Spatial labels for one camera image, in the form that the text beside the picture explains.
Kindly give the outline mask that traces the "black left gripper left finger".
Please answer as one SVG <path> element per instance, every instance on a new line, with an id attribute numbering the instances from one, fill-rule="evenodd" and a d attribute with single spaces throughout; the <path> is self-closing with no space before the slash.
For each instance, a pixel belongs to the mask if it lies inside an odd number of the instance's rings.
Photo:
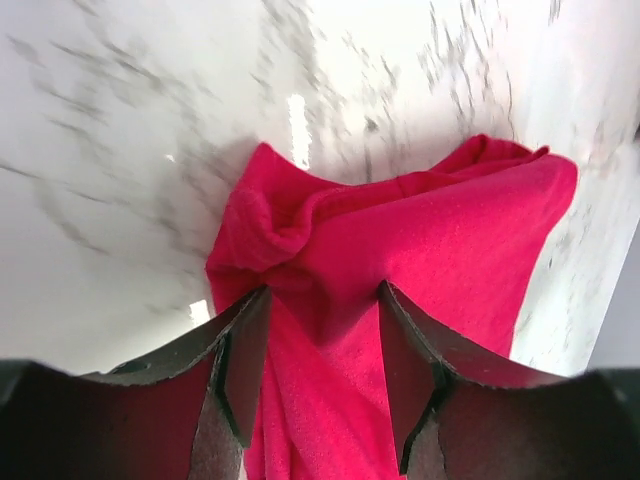
<path id="1" fill-rule="evenodd" d="M 1 364 L 5 479 L 236 479 L 251 442 L 271 294 L 107 373 Z"/>

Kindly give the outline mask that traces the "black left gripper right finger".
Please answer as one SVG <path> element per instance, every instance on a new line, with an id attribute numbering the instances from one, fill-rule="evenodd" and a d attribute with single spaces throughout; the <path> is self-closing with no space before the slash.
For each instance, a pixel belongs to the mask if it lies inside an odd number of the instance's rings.
<path id="1" fill-rule="evenodd" d="M 635 479 L 639 373 L 564 378 L 497 355 L 378 289 L 399 472 L 409 479 Z"/>

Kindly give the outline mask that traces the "magenta pink t shirt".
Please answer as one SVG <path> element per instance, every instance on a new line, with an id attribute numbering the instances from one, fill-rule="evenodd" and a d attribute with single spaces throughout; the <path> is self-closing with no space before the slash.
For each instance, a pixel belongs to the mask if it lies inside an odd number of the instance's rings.
<path id="1" fill-rule="evenodd" d="M 273 295 L 251 479 L 398 475 L 376 291 L 389 281 L 508 356 L 534 266 L 577 166 L 477 135 L 426 171 L 363 185 L 315 177 L 260 144 L 206 263 L 215 308 Z"/>

